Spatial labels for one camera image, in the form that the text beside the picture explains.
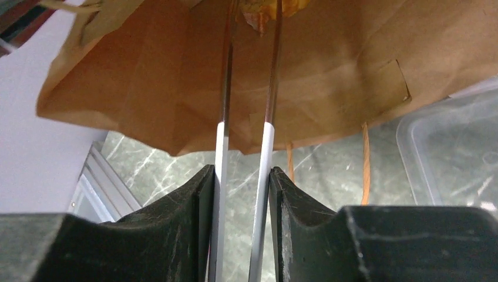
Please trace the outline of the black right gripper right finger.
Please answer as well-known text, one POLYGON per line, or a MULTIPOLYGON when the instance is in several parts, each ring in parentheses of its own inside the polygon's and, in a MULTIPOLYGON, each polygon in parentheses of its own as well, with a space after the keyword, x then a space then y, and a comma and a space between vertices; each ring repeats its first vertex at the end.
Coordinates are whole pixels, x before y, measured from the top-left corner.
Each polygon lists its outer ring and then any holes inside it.
POLYGON ((496 281, 497 220, 456 206, 333 211, 270 171, 277 281, 496 281))

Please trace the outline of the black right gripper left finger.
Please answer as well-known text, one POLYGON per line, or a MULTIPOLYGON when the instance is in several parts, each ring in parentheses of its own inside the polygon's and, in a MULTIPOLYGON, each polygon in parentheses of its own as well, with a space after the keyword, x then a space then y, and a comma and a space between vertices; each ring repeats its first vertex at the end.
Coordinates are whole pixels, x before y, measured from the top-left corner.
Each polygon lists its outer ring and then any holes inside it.
POLYGON ((2 281, 204 281, 214 166, 116 222, 1 215, 2 281))

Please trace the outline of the red brown paper bag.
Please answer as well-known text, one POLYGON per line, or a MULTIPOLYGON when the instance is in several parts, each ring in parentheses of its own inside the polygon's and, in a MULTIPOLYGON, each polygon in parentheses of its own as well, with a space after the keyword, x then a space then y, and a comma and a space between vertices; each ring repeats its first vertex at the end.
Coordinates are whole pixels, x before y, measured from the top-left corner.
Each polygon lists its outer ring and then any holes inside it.
MULTIPOLYGON (((229 1, 85 1, 36 114, 120 132, 173 156, 215 148, 229 1)), ((270 82, 274 147, 359 132, 497 74, 496 1, 310 1, 260 36, 238 7, 230 148, 261 149, 270 82)))

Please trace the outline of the yellow fake bread roll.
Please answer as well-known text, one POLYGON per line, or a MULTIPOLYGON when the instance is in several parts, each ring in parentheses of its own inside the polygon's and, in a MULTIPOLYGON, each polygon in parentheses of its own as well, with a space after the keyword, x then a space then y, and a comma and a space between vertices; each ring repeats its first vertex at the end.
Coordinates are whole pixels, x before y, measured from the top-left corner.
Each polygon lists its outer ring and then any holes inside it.
MULTIPOLYGON (((263 36, 268 22, 277 18, 277 3, 277 0, 246 0, 241 1, 240 9, 246 23, 263 36)), ((289 18, 305 9, 309 3, 310 0, 283 0, 282 15, 289 18)))

